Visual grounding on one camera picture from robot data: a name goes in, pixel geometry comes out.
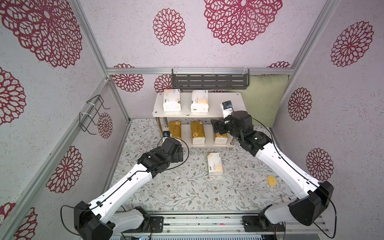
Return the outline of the gold tissue pack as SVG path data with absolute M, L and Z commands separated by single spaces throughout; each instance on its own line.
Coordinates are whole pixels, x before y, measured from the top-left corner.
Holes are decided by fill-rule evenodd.
M 215 133 L 214 134 L 214 144 L 215 145 L 226 145 L 228 143 L 228 134 L 219 134 Z
M 191 122 L 192 144 L 194 146 L 204 145 L 206 143 L 206 135 L 203 122 Z
M 182 138 L 182 123 L 181 121 L 169 122 L 169 131 L 172 138 Z

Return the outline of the white tissue pack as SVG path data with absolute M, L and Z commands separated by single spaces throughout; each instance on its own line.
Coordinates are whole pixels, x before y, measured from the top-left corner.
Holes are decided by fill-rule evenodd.
M 180 89 L 167 89 L 163 92 L 163 109 L 165 112 L 181 111 Z
M 207 162 L 208 162 L 208 173 L 210 176 L 222 176 L 224 174 L 221 153 L 219 152 L 207 153 Z
M 209 111 L 209 93 L 207 90 L 193 90 L 191 99 L 192 113 L 207 113 Z

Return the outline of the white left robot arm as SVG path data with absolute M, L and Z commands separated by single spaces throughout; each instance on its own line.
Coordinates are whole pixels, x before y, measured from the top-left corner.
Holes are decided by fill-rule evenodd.
M 108 240 L 114 234 L 150 231 L 151 216 L 142 207 L 123 213 L 118 210 L 143 185 L 182 158 L 182 143 L 174 138 L 166 138 L 160 146 L 142 154 L 132 169 L 106 192 L 74 207 L 78 235 L 83 240 Z

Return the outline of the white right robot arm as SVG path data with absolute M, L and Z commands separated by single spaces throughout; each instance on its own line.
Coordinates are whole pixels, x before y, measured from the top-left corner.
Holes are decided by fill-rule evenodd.
M 320 182 L 285 156 L 270 137 L 254 129 L 253 119 L 246 111 L 233 112 L 211 123 L 214 133 L 231 135 L 245 151 L 268 165 L 295 196 L 287 203 L 264 208 L 260 215 L 266 223 L 296 220 L 311 226 L 328 208 L 334 186 L 328 181 Z

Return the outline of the green fabric cushion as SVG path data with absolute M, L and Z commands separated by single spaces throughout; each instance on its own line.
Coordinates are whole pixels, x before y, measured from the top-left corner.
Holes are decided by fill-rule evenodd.
M 241 93 L 246 111 L 261 123 L 271 128 L 275 123 L 281 100 L 289 82 L 288 75 L 250 76 L 250 84 L 245 90 L 231 90 Z

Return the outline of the yellow toy lemon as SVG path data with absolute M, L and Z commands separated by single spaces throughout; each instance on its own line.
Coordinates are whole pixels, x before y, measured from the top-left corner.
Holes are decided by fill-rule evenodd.
M 268 176 L 267 182 L 268 182 L 269 186 L 274 187 L 277 185 L 278 180 L 274 176 Z

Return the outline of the grey wall-mounted metal rack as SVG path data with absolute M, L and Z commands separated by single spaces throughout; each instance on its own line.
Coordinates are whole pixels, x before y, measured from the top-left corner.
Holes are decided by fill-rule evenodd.
M 242 74 L 178 74 L 172 70 L 172 86 L 181 90 L 245 90 L 249 70 Z

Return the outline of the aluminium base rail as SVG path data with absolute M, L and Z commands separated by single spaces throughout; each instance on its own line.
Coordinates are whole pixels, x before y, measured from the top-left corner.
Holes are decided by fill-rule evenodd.
M 258 213 L 250 212 L 160 212 L 154 232 L 123 233 L 114 240 L 326 240 L 330 233 L 322 217 L 311 226 L 297 221 L 270 225 L 262 230 L 256 225 Z

